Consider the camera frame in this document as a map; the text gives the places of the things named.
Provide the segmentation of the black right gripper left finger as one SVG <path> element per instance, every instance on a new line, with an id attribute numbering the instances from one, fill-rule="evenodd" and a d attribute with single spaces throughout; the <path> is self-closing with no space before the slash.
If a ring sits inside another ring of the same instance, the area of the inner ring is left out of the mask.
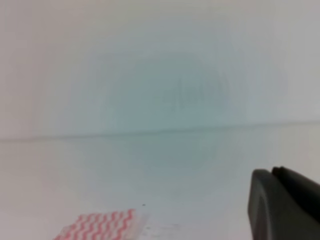
<path id="1" fill-rule="evenodd" d="M 320 220 L 295 202 L 272 171 L 252 172 L 247 212 L 254 240 L 320 238 Z"/>

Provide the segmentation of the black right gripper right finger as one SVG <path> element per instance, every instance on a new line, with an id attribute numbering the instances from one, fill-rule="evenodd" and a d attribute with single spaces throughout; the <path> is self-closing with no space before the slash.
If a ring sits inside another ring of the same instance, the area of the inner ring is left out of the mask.
<path id="1" fill-rule="evenodd" d="M 315 220 L 320 219 L 320 185 L 289 168 L 274 167 L 272 174 L 294 201 Z"/>

